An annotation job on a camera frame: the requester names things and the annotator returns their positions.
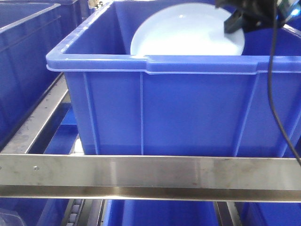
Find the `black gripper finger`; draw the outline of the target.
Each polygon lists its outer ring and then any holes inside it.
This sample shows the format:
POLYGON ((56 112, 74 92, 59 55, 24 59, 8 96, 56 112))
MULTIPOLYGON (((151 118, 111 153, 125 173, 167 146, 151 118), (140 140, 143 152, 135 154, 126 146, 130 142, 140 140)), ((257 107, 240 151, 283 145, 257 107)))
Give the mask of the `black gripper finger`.
POLYGON ((257 31, 261 28, 262 22, 258 20, 244 20, 242 29, 245 33, 257 31))
POLYGON ((228 19, 224 21, 224 33, 234 33, 244 25, 243 13, 239 10, 234 11, 228 19))

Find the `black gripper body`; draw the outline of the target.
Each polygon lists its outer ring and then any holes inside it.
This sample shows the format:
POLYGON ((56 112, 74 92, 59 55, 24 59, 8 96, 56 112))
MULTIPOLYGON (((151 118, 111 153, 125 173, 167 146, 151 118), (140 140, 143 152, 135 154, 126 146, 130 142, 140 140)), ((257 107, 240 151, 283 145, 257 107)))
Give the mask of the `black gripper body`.
POLYGON ((231 6, 243 13, 246 20, 258 20, 262 24, 278 24, 286 21, 284 13, 278 8, 276 0, 216 0, 217 8, 231 6))

